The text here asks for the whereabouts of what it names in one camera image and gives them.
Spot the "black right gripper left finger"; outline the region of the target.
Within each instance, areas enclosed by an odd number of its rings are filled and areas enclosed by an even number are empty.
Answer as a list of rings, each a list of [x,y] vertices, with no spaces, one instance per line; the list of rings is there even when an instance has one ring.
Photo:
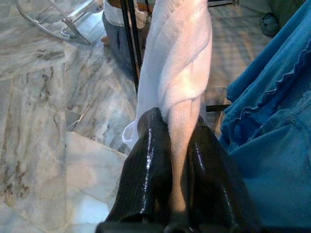
[[[138,120],[138,140],[123,164],[114,205],[98,233],[161,233],[170,218],[171,140],[158,108]]]

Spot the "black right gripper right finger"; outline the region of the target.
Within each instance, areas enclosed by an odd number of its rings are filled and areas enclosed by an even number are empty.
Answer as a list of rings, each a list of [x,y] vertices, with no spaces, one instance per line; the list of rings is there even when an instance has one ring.
[[[167,233],[260,233],[263,226],[242,177],[214,133],[199,118],[180,183],[185,211],[170,210]]]

